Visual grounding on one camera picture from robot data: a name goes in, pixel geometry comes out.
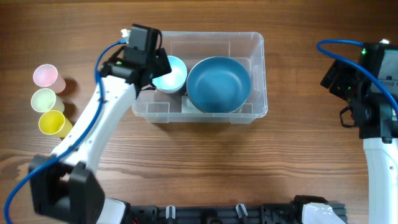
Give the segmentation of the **light blue bowl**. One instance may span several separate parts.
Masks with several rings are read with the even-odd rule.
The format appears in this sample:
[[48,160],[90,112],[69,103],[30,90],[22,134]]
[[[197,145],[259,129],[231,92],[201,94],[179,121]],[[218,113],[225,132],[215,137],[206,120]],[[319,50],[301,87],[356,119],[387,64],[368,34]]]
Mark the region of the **light blue bowl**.
[[155,87],[164,93],[175,93],[185,84],[188,76],[185,63],[178,57],[167,56],[172,71],[166,75],[153,79]]

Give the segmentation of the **pink cup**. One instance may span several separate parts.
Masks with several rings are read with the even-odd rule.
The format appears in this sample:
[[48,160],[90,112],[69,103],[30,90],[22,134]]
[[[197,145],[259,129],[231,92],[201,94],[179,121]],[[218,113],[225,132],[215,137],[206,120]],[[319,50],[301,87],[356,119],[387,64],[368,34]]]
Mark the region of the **pink cup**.
[[43,64],[35,69],[34,83],[41,88],[49,88],[55,93],[61,93],[66,88],[65,79],[57,68],[51,64]]

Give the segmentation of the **pale green cup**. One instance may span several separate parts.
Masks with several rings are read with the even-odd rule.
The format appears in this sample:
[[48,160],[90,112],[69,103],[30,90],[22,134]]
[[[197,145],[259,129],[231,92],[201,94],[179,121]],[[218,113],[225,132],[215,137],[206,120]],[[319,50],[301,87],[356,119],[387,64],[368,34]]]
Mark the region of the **pale green cup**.
[[59,96],[49,88],[37,90],[31,98],[31,107],[38,113],[45,113],[50,110],[57,110],[61,113],[65,110],[65,105]]

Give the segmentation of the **yellow cup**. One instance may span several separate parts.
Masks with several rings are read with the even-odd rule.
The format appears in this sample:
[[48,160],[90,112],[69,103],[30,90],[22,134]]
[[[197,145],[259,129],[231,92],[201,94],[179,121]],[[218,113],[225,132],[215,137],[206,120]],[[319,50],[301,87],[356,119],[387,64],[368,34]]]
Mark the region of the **yellow cup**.
[[65,138],[72,128],[71,122],[58,110],[47,111],[39,119],[39,129],[46,135]]

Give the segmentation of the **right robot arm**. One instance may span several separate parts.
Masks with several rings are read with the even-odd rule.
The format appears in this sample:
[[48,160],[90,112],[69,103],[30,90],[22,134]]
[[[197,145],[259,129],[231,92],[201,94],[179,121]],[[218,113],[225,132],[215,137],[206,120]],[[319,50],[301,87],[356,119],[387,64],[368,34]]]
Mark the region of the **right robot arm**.
[[369,176],[369,223],[397,223],[397,110],[361,72],[335,60],[321,81],[348,102],[363,140]]

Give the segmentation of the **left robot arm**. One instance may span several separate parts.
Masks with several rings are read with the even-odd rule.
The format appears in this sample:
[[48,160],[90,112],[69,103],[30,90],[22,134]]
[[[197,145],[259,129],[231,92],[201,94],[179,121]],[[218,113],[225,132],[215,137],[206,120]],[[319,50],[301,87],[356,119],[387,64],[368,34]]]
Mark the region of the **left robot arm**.
[[127,109],[152,79],[170,73],[165,49],[121,45],[95,65],[96,90],[50,156],[35,156],[26,179],[35,213],[67,223],[126,223],[130,204],[107,198],[95,177],[103,149]]

